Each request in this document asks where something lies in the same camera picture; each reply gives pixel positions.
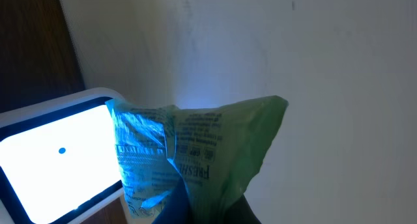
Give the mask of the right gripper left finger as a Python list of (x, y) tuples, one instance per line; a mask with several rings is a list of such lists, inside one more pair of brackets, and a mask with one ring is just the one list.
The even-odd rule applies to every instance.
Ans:
[(192, 224), (192, 211), (183, 179), (179, 180), (164, 209), (152, 224)]

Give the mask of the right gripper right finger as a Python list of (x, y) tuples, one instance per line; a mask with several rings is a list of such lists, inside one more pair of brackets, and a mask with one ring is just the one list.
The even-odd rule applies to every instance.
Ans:
[(225, 224), (261, 224), (244, 195), (227, 209), (223, 222)]

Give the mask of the teal tissue pack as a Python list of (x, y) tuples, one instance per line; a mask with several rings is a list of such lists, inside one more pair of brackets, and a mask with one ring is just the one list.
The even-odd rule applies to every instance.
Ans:
[(106, 105), (130, 215), (160, 214), (183, 182), (193, 219), (219, 223), (260, 171), (289, 104), (267, 96), (211, 109)]

